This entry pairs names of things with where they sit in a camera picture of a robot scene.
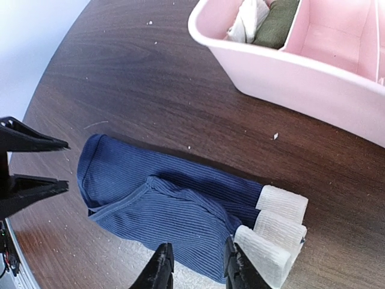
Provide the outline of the pink divided organizer box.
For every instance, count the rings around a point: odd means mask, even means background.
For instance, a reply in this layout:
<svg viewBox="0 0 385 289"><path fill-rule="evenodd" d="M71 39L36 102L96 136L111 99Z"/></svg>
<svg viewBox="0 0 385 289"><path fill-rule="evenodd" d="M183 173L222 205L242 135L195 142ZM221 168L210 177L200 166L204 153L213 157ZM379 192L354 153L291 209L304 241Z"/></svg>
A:
<svg viewBox="0 0 385 289"><path fill-rule="evenodd" d="M384 145L384 2L300 1L281 49L228 40L240 1L199 1L188 31L242 93Z"/></svg>

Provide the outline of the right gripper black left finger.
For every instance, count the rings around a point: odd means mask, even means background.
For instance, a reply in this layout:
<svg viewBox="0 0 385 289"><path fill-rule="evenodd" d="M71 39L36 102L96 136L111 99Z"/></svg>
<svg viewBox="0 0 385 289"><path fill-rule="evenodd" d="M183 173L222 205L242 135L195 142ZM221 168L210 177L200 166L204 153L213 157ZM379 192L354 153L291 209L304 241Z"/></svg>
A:
<svg viewBox="0 0 385 289"><path fill-rule="evenodd" d="M172 289L173 272L172 244L162 243L129 289Z"/></svg>

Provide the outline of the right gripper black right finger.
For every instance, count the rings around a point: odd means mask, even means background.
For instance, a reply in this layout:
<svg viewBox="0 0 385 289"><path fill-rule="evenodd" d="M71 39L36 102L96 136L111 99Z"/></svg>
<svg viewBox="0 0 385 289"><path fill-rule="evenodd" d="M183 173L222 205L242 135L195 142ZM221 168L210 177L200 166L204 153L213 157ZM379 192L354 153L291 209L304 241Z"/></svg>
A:
<svg viewBox="0 0 385 289"><path fill-rule="evenodd" d="M224 247L224 277L227 289L271 289L233 237Z"/></svg>

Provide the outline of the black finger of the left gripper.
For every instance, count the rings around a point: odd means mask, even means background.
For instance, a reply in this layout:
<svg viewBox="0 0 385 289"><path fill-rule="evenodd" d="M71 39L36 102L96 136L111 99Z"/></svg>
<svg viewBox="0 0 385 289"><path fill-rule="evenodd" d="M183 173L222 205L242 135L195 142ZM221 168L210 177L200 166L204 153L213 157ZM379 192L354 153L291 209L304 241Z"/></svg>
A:
<svg viewBox="0 0 385 289"><path fill-rule="evenodd" d="M1 177L1 220L26 207L69 190L69 182L38 176Z"/></svg>
<svg viewBox="0 0 385 289"><path fill-rule="evenodd" d="M1 118L1 152L50 152L70 149L68 142L39 133L14 117Z"/></svg>

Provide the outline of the navy and cream underwear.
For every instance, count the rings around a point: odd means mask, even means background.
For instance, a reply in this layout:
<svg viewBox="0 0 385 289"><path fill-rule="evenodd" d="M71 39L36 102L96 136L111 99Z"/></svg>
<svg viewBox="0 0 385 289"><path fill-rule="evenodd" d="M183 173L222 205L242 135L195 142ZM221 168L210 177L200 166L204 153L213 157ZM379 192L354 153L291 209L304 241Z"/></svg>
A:
<svg viewBox="0 0 385 289"><path fill-rule="evenodd" d="M281 288L303 247L306 197L107 135L91 136L78 163L88 216L108 232L225 283L233 240L264 283Z"/></svg>

